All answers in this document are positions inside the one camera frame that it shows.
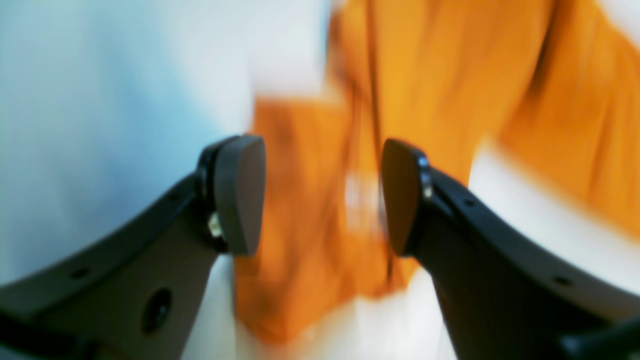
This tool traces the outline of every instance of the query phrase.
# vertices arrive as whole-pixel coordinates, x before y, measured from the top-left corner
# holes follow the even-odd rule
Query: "white surface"
[[[351,301],[285,346],[266,345],[235,322],[232,278],[232,260],[221,258],[183,360],[455,359],[431,277],[424,271],[407,292],[381,301]]]
[[[479,154],[469,189],[538,245],[640,295],[640,241],[549,190],[499,151],[487,148]]]
[[[637,0],[596,0],[611,23],[636,47],[640,44],[640,2]]]

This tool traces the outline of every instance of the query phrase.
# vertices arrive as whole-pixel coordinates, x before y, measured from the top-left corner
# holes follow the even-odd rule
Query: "orange shirt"
[[[267,197],[259,253],[236,260],[236,310],[260,339],[410,282],[418,265],[392,255],[371,200],[387,137],[465,184],[494,138],[640,235],[640,58],[592,1],[352,0],[329,45],[337,97],[256,106]]]

